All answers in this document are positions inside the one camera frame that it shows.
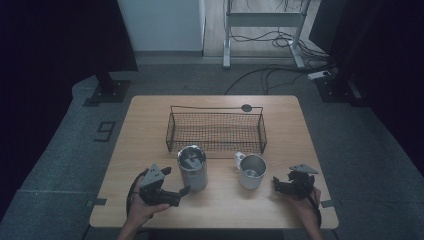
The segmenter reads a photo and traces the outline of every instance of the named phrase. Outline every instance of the wire basket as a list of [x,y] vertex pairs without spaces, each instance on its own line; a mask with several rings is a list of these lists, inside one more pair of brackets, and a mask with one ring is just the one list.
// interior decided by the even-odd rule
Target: wire basket
[[168,151],[197,145],[205,151],[263,153],[266,147],[262,107],[198,108],[171,106]]

